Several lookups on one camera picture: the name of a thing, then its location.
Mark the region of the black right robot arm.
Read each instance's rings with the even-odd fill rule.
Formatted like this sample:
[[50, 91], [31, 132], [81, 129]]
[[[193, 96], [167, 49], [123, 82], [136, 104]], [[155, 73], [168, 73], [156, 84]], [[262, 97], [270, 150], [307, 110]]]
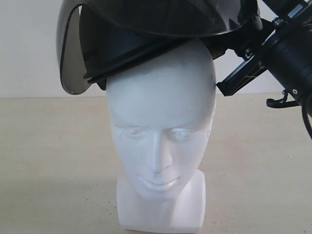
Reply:
[[312, 114], [312, 2], [310, 0], [266, 0], [276, 18], [267, 22], [265, 32], [271, 33], [223, 81], [217, 84], [228, 97], [256, 77], [269, 71], [284, 87], [284, 97], [267, 100], [271, 108], [301, 106]]

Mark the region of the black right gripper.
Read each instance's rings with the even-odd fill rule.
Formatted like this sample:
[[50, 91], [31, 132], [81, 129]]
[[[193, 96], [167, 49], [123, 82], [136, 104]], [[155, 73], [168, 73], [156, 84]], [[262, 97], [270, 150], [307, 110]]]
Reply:
[[222, 82], [220, 92], [232, 96], [268, 70], [294, 98], [312, 93], [312, 2], [310, 0], [266, 0], [275, 14], [274, 34], [253, 51]]

